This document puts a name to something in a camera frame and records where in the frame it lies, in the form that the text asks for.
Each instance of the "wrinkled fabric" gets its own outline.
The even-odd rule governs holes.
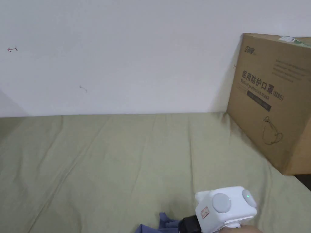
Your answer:
[[[178,233],[179,220],[167,217],[165,213],[160,213],[160,223],[158,229],[153,229],[145,225],[139,225],[135,233]]]
[[[311,192],[225,113],[0,119],[0,232],[130,232],[195,213],[196,192],[250,190],[264,233],[309,232]]]

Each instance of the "cardboard box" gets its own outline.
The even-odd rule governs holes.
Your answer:
[[[227,112],[282,174],[311,174],[311,38],[244,34]]]

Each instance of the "white device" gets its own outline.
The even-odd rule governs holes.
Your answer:
[[[241,186],[198,192],[195,209],[202,233],[212,233],[224,227],[236,228],[255,217],[256,202]]]

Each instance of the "hand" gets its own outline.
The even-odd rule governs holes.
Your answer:
[[[241,226],[241,228],[222,228],[219,233],[262,233],[253,226]]]

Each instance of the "white sticker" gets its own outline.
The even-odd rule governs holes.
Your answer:
[[[209,213],[208,207],[206,206],[204,210],[201,211],[201,217],[205,218]]]
[[[295,38],[291,37],[291,36],[281,36],[281,38],[279,40],[283,40],[283,41],[286,41],[286,42],[294,42]]]

